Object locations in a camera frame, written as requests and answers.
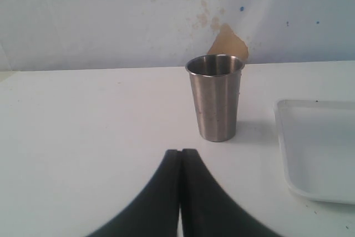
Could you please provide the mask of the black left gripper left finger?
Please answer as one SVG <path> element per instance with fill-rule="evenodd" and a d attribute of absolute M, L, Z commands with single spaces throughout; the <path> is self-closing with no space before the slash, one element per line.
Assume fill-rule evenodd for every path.
<path fill-rule="evenodd" d="M 91 236 L 177 236 L 181 151 L 167 150 L 144 189 Z"/>

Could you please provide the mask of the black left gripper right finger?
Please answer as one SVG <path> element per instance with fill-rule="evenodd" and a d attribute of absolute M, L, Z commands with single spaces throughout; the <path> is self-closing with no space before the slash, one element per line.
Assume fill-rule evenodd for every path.
<path fill-rule="evenodd" d="M 180 207 L 184 236 L 277 236 L 233 201 L 195 149 L 182 150 Z"/>

